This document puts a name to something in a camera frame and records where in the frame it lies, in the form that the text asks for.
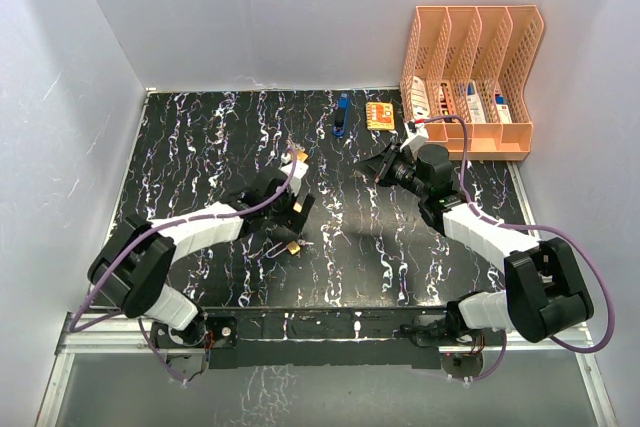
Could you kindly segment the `small brass padlock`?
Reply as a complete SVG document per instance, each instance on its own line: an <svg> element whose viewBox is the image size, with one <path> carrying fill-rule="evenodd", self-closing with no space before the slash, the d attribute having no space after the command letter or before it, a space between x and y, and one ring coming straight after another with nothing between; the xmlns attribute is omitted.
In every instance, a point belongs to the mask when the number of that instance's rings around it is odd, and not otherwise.
<svg viewBox="0 0 640 427"><path fill-rule="evenodd" d="M265 257L268 259L276 258L283 253L289 253L296 255L301 250L301 245L296 241L291 241L287 244L280 242L271 247L266 253Z"/></svg>

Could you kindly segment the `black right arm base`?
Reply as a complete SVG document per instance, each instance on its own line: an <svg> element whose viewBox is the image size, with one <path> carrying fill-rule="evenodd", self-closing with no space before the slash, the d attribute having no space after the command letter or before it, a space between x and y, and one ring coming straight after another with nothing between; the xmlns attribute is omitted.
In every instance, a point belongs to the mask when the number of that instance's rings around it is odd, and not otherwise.
<svg viewBox="0 0 640 427"><path fill-rule="evenodd" d="M487 345L486 332L472 329L457 317L420 314L394 330L397 339L407 339L417 347L459 346L470 354L481 353Z"/></svg>

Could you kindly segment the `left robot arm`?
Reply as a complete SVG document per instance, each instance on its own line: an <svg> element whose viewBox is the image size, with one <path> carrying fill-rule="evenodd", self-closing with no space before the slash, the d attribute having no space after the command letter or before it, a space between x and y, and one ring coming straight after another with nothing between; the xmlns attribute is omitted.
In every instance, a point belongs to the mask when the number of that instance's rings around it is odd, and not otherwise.
<svg viewBox="0 0 640 427"><path fill-rule="evenodd" d="M165 325L185 346L204 342L204 311L168 284L171 266L218 244L232 243L263 227L302 232L315 198L296 206L308 166L288 164L259 172L245 189L192 214L148 221L125 218L89 267L87 277L128 318Z"/></svg>

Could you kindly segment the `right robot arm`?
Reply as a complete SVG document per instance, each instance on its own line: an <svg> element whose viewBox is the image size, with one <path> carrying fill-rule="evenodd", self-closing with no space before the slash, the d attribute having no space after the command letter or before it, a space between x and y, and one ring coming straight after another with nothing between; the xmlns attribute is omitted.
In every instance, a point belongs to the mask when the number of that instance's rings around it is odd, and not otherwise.
<svg viewBox="0 0 640 427"><path fill-rule="evenodd" d="M481 330L517 331L531 343L589 320L594 306L568 242L541 241L476 215L454 182L446 148L421 147L416 154L390 144L357 162L357 170L381 187L412 193L425 224L471 249L504 275L499 292L474 292L448 302L443 319L429 325L434 335L466 344Z"/></svg>

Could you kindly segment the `large brass padlock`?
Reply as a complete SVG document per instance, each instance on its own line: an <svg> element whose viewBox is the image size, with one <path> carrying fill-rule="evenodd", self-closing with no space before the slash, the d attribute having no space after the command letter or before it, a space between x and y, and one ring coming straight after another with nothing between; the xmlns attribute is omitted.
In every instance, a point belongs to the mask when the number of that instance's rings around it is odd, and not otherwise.
<svg viewBox="0 0 640 427"><path fill-rule="evenodd" d="M305 162L308 158L308 154L304 150L300 150L294 147L289 147L285 154L285 163Z"/></svg>

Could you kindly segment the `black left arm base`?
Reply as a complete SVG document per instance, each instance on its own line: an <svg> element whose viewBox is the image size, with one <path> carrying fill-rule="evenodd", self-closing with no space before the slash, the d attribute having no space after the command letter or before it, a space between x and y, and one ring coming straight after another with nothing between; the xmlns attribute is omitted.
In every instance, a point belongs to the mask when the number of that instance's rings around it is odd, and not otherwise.
<svg viewBox="0 0 640 427"><path fill-rule="evenodd" d="M238 320L227 315L202 314L183 331L153 321L148 337L157 349L232 349L238 341Z"/></svg>

